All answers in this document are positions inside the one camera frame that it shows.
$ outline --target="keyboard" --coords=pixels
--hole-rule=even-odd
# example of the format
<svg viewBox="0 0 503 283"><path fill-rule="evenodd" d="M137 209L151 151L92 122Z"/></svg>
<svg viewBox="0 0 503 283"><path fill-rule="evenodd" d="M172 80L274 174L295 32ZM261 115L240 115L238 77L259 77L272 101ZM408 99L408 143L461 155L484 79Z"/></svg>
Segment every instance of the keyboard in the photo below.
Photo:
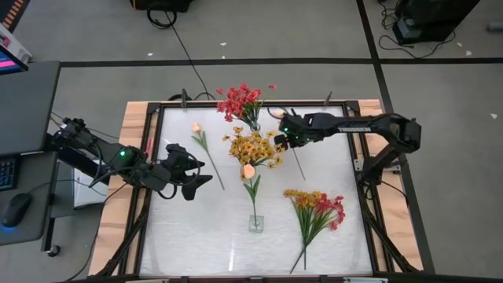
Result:
<svg viewBox="0 0 503 283"><path fill-rule="evenodd" d="M18 163L16 157L0 157L0 191L16 188Z"/></svg>

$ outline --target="wheel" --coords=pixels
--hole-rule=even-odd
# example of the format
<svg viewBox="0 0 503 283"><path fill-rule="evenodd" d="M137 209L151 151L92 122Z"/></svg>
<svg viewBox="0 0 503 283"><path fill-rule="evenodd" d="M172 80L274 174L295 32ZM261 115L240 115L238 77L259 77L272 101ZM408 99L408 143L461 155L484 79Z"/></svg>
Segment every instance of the wheel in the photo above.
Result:
<svg viewBox="0 0 503 283"><path fill-rule="evenodd" d="M49 257L54 257L54 256L58 255L60 253L60 251L61 251L61 247L60 246L52 244L50 246L50 250L47 251L47 255Z"/></svg>

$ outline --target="cable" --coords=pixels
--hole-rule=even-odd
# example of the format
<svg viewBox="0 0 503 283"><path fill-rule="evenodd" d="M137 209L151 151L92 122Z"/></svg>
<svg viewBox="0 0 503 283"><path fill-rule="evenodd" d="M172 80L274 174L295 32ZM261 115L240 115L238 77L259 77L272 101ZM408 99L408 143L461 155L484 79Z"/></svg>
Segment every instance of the cable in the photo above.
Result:
<svg viewBox="0 0 503 283"><path fill-rule="evenodd" d="M288 110L285 108L285 107L278 107L279 109L285 111L285 114L288 114ZM273 113L270 112L270 107L267 107L267 112L269 113L269 115L275 119L281 119L281 118L278 118L276 117Z"/></svg>
<svg viewBox="0 0 503 283"><path fill-rule="evenodd" d="M381 5L383 7L383 10L381 11L381 16L383 16L384 18L382 19L382 21L380 22L380 25L385 29L385 30L389 30L390 28L393 27L393 25L398 21L398 18L396 17L395 15L395 10L398 8L398 5L400 4L400 1L401 0L398 0L396 2L396 5L394 8L386 8L386 6L382 3L382 1L378 1L379 5ZM393 21L389 24L386 24L387 22L387 19L388 18L391 18ZM388 47L383 47L382 45L382 40L386 38L386 39L389 39L391 40L394 44L396 44L397 46L401 46L401 47L393 47L393 48L388 48ZM438 43L433 49L430 48L431 52L424 55L424 56L416 56L414 54L412 54L410 51L408 51L406 48L408 49L412 49L414 48L414 46L402 46L400 45L398 42L396 42L394 39L392 39L389 35L381 35L379 37L379 41L378 41L378 45L381 49L383 50L401 50L407 54L409 54L412 58L414 59L424 59L426 57L430 57L431 55L433 55L433 53L435 53L435 51L438 49L438 48L442 48L442 46L446 43L449 43L451 41L453 41L454 39L456 38L456 32L453 31L453 38L452 39L449 39L449 40L445 40L443 42L440 42Z"/></svg>
<svg viewBox="0 0 503 283"><path fill-rule="evenodd" d="M113 195L115 195L116 193L118 193L121 189L123 189L124 186L127 185L127 183L133 178L134 174L131 175L131 177L126 181L124 182L124 184L118 188L115 192L113 192L112 194L110 194L110 196L108 196L105 201L103 201L103 207L105 207L105 204L107 203L107 201L110 199L110 197L112 197ZM99 232L100 230L100 227L98 225L97 229L96 229L96 233L94 234L94 238L93 238L93 244L91 244L91 247L90 247L90 250L89 250L89 255L87 256L87 259L86 259L86 262L84 263L84 265L79 269L79 271L77 271L77 273L73 274L69 279L65 280L64 282L66 281L72 281L73 279L75 279L75 277L79 276L79 274L81 274L84 269L86 268L87 264L89 263L90 259L91 259L91 256L93 255L93 249L94 249L94 245L96 244L96 238L97 238L97 233Z"/></svg>
<svg viewBox="0 0 503 283"><path fill-rule="evenodd" d="M78 184L80 184L80 185L83 185L83 186L88 186L87 184L82 184L81 182L79 182L79 181L77 181L77 180L75 180L75 179L56 180L55 182L70 182L70 181L76 182L76 183L78 183ZM51 183L52 183L52 181L51 181L51 182L45 182L45 183L42 183L42 184L40 184L40 185L36 185L35 187L31 188L31 189L30 189L27 193L31 193L31 192L33 192L34 190L36 190L36 189L38 189L38 188L42 188L42 187L43 187L43 186L45 186L45 185L50 185ZM95 190L95 189L93 189L93 188L90 188L90 189L92 189L95 193L97 193L97 194L99 194L99 195L106 196L106 195L104 195L103 193L100 193L100 192L98 192L97 190Z"/></svg>
<svg viewBox="0 0 503 283"><path fill-rule="evenodd" d="M55 113L55 112L51 112L51 113L52 113L52 114L54 114L57 118L59 118L59 119L61 119L61 120L63 120L63 119L64 119L62 116L58 115L58 114L57 114L57 113ZM119 137L112 136L112 135L110 135L110 134L106 134L106 133L104 133L104 132L102 132L102 131L100 131L100 130L96 130L96 129L93 129L93 128L90 128L90 127L86 127L86 128L87 128L87 129L89 129L89 130L95 131L95 132L97 132L97 133L99 133L99 134L103 134L104 136L107 136L107 137L110 137L110 138L119 139Z"/></svg>
<svg viewBox="0 0 503 283"><path fill-rule="evenodd" d="M112 136L112 135L110 135L110 134L106 134L106 133L104 133L104 132L102 132L102 131L99 131L99 130L96 130L96 129L93 129L93 128L89 128L89 127L86 127L86 128L87 128L87 129L89 129L89 130L95 131L95 132L97 132L97 133L99 133L99 134L103 134L104 136L107 136L107 137L109 137L109 138L119 139L119 137Z"/></svg>
<svg viewBox="0 0 503 283"><path fill-rule="evenodd" d="M402 46L402 47L405 47L405 48L402 48L402 47L393 47L393 48L383 47L383 45L381 44L381 41L383 40L383 38L390 39L390 40L391 40L394 44L396 44L397 46L400 46L400 44L399 44L398 42L396 42L394 39L392 39L390 36L388 36L388 35L381 35L381 36L379 37L379 42L378 42L378 44L379 44L379 47L380 47L380 48L382 48L382 49L384 49L384 50L401 50L401 51L403 51L403 52L405 52L405 53L409 54L409 55L410 55L412 58L414 58L414 59L424 59L424 58L426 58L426 57L430 57L431 55L433 55L433 53L434 53L434 52L435 52L435 51L436 51L436 50L437 50L440 46L442 46L442 45L444 45L444 44L446 44L446 43L449 43L449 42L453 41L453 40L456 38L456 32L455 32L455 31L453 31L453 38L448 39L448 40L445 40L445 41L443 41L443 42L440 42L439 44L437 44L437 45L435 46L435 48L433 48L433 50L432 50L430 53L428 53L428 54L426 54L426 55L424 55L424 56L420 56L420 57L417 57L416 55L412 54L410 51L408 51L408 50L406 50L406 49L405 49L405 48L412 49L412 48L413 48L412 46Z"/></svg>
<svg viewBox="0 0 503 283"><path fill-rule="evenodd" d="M100 163L98 164L97 166L97 170L96 170L96 174L94 174L94 178L93 178L93 182L94 180L96 180L96 178L98 177L98 175L101 173L101 166L103 165L103 153L101 152L101 149L100 147L97 145L97 143L93 143L94 147L96 148L96 151L97 151L97 156L100 160Z"/></svg>
<svg viewBox="0 0 503 283"><path fill-rule="evenodd" d="M154 6L161 6L162 3L154 3L153 5L151 5L149 7L150 10L153 9ZM192 69L194 70L194 72L196 73L197 77L199 78L199 80L201 81L201 84L203 85L203 88L204 88L204 92L198 94L196 96L196 98L194 98L194 100L197 100L197 98L203 96L206 94L206 97L208 100L210 100L210 97L213 98L213 100L216 100L215 99L215 96L213 96L212 94L210 94L208 91L207 91L207 87L206 87L206 83L204 83L204 80L203 78L201 78L201 76L199 75L199 72L197 71L196 69L196 66L194 65L193 61L192 61L192 58L190 57L189 55L189 52L187 51L186 47L185 47L185 44L183 44L183 41L182 39L180 38L180 35L178 34L178 32L176 31L176 28L174 27L174 23L176 22L177 20L177 13L176 12L173 12L173 21L171 21L171 18L167 15L167 11L166 9L168 9L169 7L167 6L163 6L165 8L164 10L164 14L166 15L166 18L167 20L169 21L169 24L161 24L157 19L153 19L151 18L150 16L150 10L147 11L147 17L150 21L150 24L155 27L155 28L158 28L158 29L167 29L167 28L173 28L173 31L174 31L174 34L176 35L176 37L178 38L178 41L180 42L180 45L182 46L183 48L183 51L185 51L185 54L187 55L187 58L189 59L189 63L190 63L190 66L192 66Z"/></svg>
<svg viewBox="0 0 503 283"><path fill-rule="evenodd" d="M164 14L166 14L166 18L167 20L169 20L169 22L171 23L171 19L170 17L167 15L167 12L164 11ZM199 78L199 80L201 81L201 84L203 84L203 88L204 88L204 93L206 93L207 95L207 99L210 100L210 93L207 91L207 87L206 87L206 83L204 83L203 79L201 78L201 76L199 75L199 72L197 71L196 69L196 66L194 66L194 63L192 62L192 58L190 57L189 55L189 52L187 51L186 47L185 47L185 44L183 44L183 41L182 39L180 39L180 35L178 35L178 32L176 31L176 28L174 27L174 23L173 23L173 31L174 31L174 34L176 35L176 37L178 38L178 41L180 42L180 45L182 46L183 48L183 51L185 51L185 54L187 54L187 58L189 58L189 62L190 62L190 65L192 66L192 68L194 69L194 72L196 73L197 77ZM199 95L196 96L196 98L194 100L196 100L201 94L204 94L204 93L200 93Z"/></svg>
<svg viewBox="0 0 503 283"><path fill-rule="evenodd" d="M382 181L381 182L387 186L389 186L390 188L396 190L397 192L401 193L403 195L403 197L405 197L405 200L406 200L406 203L407 203L407 206L409 206L409 199L407 198L407 195L399 188L393 186L392 184L388 183L388 182L385 182L385 181ZM373 196L372 194L370 195L369 197L369 192L370 192L370 186L366 186L366 189L365 189L365 198L367 200L373 200Z"/></svg>
<svg viewBox="0 0 503 283"><path fill-rule="evenodd" d="M383 20L380 22L380 25L383 26L385 30L388 30L393 27L393 24L396 23L398 20L395 15L395 10L398 8L398 5L400 4L400 0L396 2L396 5L394 8L386 8L386 6L382 3L381 0L377 1L379 5L381 5L384 9L381 11L381 16L384 16ZM386 21L388 18L391 18L393 20L392 23L386 24Z"/></svg>
<svg viewBox="0 0 503 283"><path fill-rule="evenodd" d="M104 175L100 176L99 178L94 179L94 180L93 180L93 182L91 182L91 183L90 183L90 186L94 186L94 184L96 184L96 183L98 183L98 182L101 182L101 180L103 180L103 179L107 178L107 177L108 177L108 176L110 176L110 175L113 175L113 174L119 173L119 172L121 172L122 170L133 170L133 169L140 169L140 168L139 168L138 166L128 166L128 167L122 167L122 168L119 168L119 169L114 169L114 170L109 171L109 172L107 172L106 174L104 174Z"/></svg>

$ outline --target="wooden frame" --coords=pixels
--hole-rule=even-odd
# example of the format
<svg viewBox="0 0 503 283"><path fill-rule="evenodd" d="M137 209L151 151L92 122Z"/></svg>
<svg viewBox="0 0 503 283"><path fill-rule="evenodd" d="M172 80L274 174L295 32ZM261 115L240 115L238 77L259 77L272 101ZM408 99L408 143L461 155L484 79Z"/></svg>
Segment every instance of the wooden frame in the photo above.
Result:
<svg viewBox="0 0 503 283"><path fill-rule="evenodd" d="M168 103L179 104L179 101L171 101ZM198 101L197 103L204 104L205 101ZM358 101L360 114L362 116L378 115L382 113L380 102L378 100L360 100ZM152 116L150 129L145 131L145 119L147 117L148 102L129 102L127 105L126 113L124 116L123 127L120 133L119 142L124 145L133 145L138 148L141 147L142 141L145 143L146 152L152 153L152 140L156 134L157 126L157 113ZM149 133L147 138L143 138L145 132ZM354 135L355 144L360 145L360 139L357 134ZM367 134L366 140L370 155L376 155L387 142L376 134ZM362 147L357 146L358 158L363 158ZM402 189L400 175L393 175L391 172L384 173L383 180L399 189ZM122 181L118 177L111 178L108 193L113 193ZM409 209L407 208L406 201L403 195L387 188L387 185L378 186L380 197L380 206L382 207L382 214L384 217L384 225L390 239L397 246L398 250L407 258L407 260L417 269L422 269L422 262L420 258L419 249L417 246L417 239L413 231L413 224L410 218ZM138 203L136 204L136 213L143 205L145 199L145 191L138 193ZM119 247L120 242L124 238L127 227L128 210L131 204L131 198L136 196L130 186L124 188L121 192L117 193L105 205L101 223L96 239L95 248L93 251L93 258L90 265L89 274L97 273L106 262L112 257L113 253ZM369 205L373 208L373 203L370 201ZM376 246L376 257L378 259L378 271L393 271L386 268L384 261L385 253L383 252L382 245L379 238L373 233L373 241ZM134 272L134 261L137 258L138 250L138 236L129 250L129 260L127 266L123 268L123 272L130 274Z"/></svg>

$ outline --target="computer mouse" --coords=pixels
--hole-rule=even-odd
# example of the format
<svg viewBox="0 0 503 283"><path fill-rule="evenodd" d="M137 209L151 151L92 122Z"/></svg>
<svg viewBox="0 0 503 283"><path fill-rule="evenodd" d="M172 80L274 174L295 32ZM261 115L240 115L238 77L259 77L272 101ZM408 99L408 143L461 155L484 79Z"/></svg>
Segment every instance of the computer mouse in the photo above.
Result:
<svg viewBox="0 0 503 283"><path fill-rule="evenodd" d="M30 207L30 203L31 195L29 193L18 193L10 199L7 208L3 212L3 226L17 226L23 220L24 214Z"/></svg>

